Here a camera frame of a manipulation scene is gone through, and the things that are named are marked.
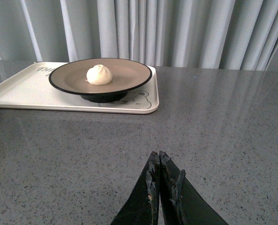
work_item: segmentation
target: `plate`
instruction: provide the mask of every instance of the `plate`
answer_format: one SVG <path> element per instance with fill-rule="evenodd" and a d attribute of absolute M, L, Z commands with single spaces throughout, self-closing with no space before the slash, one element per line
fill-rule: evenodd
<path fill-rule="evenodd" d="M 113 75 L 112 82 L 106 85 L 93 85 L 86 81 L 87 71 L 97 64 L 109 68 Z M 91 100 L 90 97 L 94 96 L 99 99 L 114 96 L 120 98 L 129 90 L 146 84 L 151 77 L 151 70 L 142 63 L 125 59 L 98 58 L 65 64 L 51 72 L 49 82 L 56 89 Z"/>

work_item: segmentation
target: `black object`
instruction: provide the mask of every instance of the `black object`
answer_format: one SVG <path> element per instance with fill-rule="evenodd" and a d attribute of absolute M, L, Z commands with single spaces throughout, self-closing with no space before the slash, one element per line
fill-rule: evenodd
<path fill-rule="evenodd" d="M 160 196 L 165 225 L 227 225 L 198 194 L 165 152 L 161 160 Z"/>
<path fill-rule="evenodd" d="M 111 225 L 157 225 L 159 196 L 165 225 L 228 225 L 163 151 L 152 152 L 130 197 Z"/>
<path fill-rule="evenodd" d="M 157 225 L 160 160 L 152 152 L 130 197 L 111 225 Z"/>
<path fill-rule="evenodd" d="M 85 100 L 95 103 L 109 103 L 114 101 L 119 101 L 124 98 L 128 92 L 118 93 L 118 94 L 108 94 L 108 95 L 81 95 Z"/>

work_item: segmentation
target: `gray countertop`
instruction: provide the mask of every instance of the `gray countertop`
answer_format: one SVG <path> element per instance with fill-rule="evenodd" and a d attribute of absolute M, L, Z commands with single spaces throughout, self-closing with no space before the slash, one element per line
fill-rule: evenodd
<path fill-rule="evenodd" d="M 0 224 L 109 224 L 163 150 L 229 224 L 278 225 L 278 73 L 156 70 L 151 114 L 0 109 Z"/>

